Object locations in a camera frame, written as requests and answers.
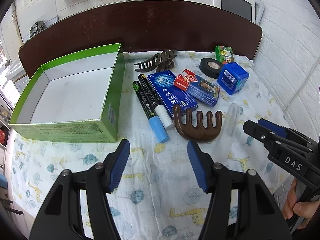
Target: black electrical tape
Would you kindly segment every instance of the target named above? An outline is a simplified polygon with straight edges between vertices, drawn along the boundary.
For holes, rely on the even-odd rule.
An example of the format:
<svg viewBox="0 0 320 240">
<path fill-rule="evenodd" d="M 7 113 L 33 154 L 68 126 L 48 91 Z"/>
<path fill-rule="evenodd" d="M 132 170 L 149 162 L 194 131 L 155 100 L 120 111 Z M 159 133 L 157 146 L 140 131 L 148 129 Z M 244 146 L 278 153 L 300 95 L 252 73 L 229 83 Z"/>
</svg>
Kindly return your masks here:
<svg viewBox="0 0 320 240">
<path fill-rule="evenodd" d="M 218 79 L 219 74 L 222 70 L 222 67 L 223 67 L 223 64 L 221 62 L 208 57 L 201 59 L 200 66 L 199 66 L 203 74 L 215 79 Z"/>
</svg>

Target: blue gripper pad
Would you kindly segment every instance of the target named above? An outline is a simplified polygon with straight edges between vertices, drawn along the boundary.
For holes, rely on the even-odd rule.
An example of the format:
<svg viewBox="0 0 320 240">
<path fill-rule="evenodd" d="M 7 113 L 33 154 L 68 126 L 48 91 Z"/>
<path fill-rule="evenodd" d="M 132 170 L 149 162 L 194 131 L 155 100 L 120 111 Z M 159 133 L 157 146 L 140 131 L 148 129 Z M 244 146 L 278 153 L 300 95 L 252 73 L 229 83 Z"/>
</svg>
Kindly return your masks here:
<svg viewBox="0 0 320 240">
<path fill-rule="evenodd" d="M 118 187 L 125 165 L 127 164 L 130 154 L 130 143 L 123 139 L 114 153 L 107 155 L 105 160 L 106 173 L 109 173 L 108 191 L 111 193 Z"/>
<path fill-rule="evenodd" d="M 193 172 L 196 176 L 198 185 L 205 193 L 209 193 L 210 185 L 212 184 L 211 165 L 213 160 L 210 155 L 203 153 L 195 140 L 188 142 L 188 156 L 191 162 Z"/>
<path fill-rule="evenodd" d="M 272 122 L 262 118 L 258 121 L 258 124 L 263 126 L 264 128 L 267 128 L 267 129 L 273 131 L 278 136 L 281 136 L 283 138 L 287 138 L 288 134 L 285 132 L 285 129 L 275 123 L 272 123 Z"/>
</svg>

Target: human hand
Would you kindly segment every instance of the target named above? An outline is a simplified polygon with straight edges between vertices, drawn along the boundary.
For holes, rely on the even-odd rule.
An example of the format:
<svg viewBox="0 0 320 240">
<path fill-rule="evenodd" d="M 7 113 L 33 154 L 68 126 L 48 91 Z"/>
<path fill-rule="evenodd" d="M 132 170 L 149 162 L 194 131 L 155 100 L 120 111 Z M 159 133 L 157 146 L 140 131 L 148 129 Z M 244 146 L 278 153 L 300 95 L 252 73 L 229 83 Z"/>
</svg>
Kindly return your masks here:
<svg viewBox="0 0 320 240">
<path fill-rule="evenodd" d="M 320 200 L 312 202 L 299 202 L 296 195 L 297 179 L 294 179 L 291 188 L 288 192 L 287 199 L 282 209 L 282 215 L 285 220 L 291 218 L 294 213 L 300 217 L 304 217 L 305 220 L 297 227 L 297 229 L 303 229 L 309 223 L 315 212 L 317 211 Z"/>
</svg>

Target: green small box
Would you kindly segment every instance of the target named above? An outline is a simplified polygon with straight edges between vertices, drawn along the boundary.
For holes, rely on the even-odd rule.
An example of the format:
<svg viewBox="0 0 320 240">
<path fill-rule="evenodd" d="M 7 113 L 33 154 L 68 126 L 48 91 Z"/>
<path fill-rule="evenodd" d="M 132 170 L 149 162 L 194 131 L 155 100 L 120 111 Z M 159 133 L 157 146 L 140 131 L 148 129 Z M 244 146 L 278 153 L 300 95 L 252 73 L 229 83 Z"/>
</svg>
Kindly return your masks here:
<svg viewBox="0 0 320 240">
<path fill-rule="evenodd" d="M 124 69 L 121 43 L 47 62 L 25 87 L 9 124 L 27 139 L 116 142 Z"/>
<path fill-rule="evenodd" d="M 216 59 L 220 61 L 222 64 L 234 62 L 231 47 L 216 46 L 214 50 L 216 52 Z"/>
</svg>

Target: blue marker cap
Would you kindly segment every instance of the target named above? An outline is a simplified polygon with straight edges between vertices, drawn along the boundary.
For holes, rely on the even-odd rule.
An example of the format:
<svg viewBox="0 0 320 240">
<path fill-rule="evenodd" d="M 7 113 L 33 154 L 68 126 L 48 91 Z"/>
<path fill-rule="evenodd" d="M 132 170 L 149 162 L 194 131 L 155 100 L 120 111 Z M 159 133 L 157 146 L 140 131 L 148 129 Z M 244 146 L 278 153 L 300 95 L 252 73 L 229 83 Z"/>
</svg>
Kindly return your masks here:
<svg viewBox="0 0 320 240">
<path fill-rule="evenodd" d="M 151 117 L 149 119 L 149 124 L 153 131 L 155 132 L 158 141 L 164 143 L 169 139 L 167 132 L 165 131 L 162 122 L 158 116 Z"/>
</svg>

